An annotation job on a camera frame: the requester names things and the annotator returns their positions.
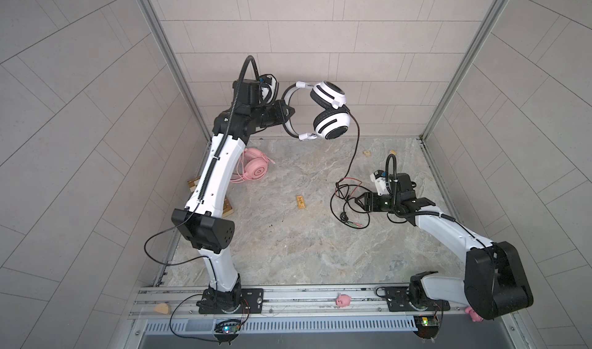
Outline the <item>white black headphones with cable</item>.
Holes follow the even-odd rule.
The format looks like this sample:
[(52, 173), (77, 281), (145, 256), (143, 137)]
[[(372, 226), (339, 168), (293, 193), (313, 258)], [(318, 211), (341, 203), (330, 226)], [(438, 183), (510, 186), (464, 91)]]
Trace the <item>white black headphones with cable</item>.
[[(306, 82), (296, 82), (290, 85), (282, 94), (282, 100), (286, 104), (286, 112), (291, 108), (291, 98), (292, 96), (299, 90), (309, 90), (311, 99), (322, 108), (321, 113), (319, 113), (313, 121), (313, 132), (312, 133), (297, 133), (293, 125), (291, 124), (291, 118), (288, 118), (288, 113), (284, 113), (282, 111), (282, 118), (285, 120), (282, 123), (282, 126), (286, 133), (288, 133), (291, 138), (298, 139), (300, 141), (312, 141), (318, 138), (331, 140), (337, 139), (343, 136), (345, 133), (348, 132), (351, 121), (354, 121), (357, 128), (357, 135), (356, 135), (356, 144), (354, 148), (354, 153), (350, 159), (350, 163), (348, 164), (348, 169), (346, 170), (345, 175), (342, 179), (339, 179), (335, 183), (335, 190), (330, 199), (330, 210), (332, 215), (339, 220), (339, 222), (349, 228), (354, 230), (363, 230), (369, 226), (370, 218), (368, 216), (368, 223), (363, 225), (358, 222), (354, 222), (350, 220), (347, 216), (345, 207), (349, 207), (348, 202), (352, 198), (352, 195), (355, 193), (357, 188), (361, 186), (361, 181), (357, 179), (353, 179), (350, 177), (349, 174), (352, 169), (352, 165), (354, 159), (356, 158), (358, 148), (359, 148), (359, 140), (360, 140), (360, 127), (357, 119), (353, 116), (350, 109), (348, 108), (347, 99), (345, 92), (335, 85), (332, 82), (319, 82), (316, 84), (309, 84)], [(344, 181), (351, 180), (357, 181), (357, 185), (344, 183)], [(344, 201), (344, 209), (342, 212), (337, 216), (333, 209), (333, 199), (337, 196), (337, 198)]]

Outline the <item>pink headphones with cable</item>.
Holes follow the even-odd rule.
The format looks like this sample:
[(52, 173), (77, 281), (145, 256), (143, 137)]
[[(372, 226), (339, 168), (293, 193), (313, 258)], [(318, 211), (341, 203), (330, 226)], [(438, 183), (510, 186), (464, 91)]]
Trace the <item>pink headphones with cable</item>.
[(255, 148), (247, 148), (240, 155), (234, 172), (231, 175), (231, 183), (244, 183), (262, 179), (270, 164), (275, 164), (262, 151)]

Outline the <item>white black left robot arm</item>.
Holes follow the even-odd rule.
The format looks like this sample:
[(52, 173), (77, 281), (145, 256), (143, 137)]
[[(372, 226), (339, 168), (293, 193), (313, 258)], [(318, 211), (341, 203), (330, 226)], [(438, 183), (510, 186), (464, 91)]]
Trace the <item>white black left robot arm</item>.
[(259, 75), (253, 56), (246, 57), (233, 84), (231, 107), (214, 120), (208, 160), (196, 190), (185, 207), (175, 209), (171, 217), (174, 229), (198, 250), (210, 276), (197, 304), (201, 314), (232, 314), (242, 306), (241, 279), (229, 250), (235, 225), (222, 214), (231, 177), (250, 137), (285, 125), (294, 115), (294, 109), (277, 98), (276, 88), (263, 93), (272, 82), (273, 76)]

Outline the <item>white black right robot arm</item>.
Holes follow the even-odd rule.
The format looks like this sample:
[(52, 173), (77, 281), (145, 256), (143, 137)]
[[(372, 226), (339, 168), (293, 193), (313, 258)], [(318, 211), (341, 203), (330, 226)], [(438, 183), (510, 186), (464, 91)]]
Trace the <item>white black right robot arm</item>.
[(434, 236), (452, 251), (464, 265), (464, 276), (443, 277), (435, 271), (411, 277), (408, 297), (415, 310), (427, 310), (436, 301), (448, 301), (470, 307), (485, 320), (493, 320), (530, 307), (534, 296), (516, 247), (506, 241), (495, 242), (470, 230), (425, 197), (416, 195), (416, 183), (397, 170), (394, 154), (385, 168), (371, 179), (374, 193), (356, 198), (365, 213), (396, 216)]

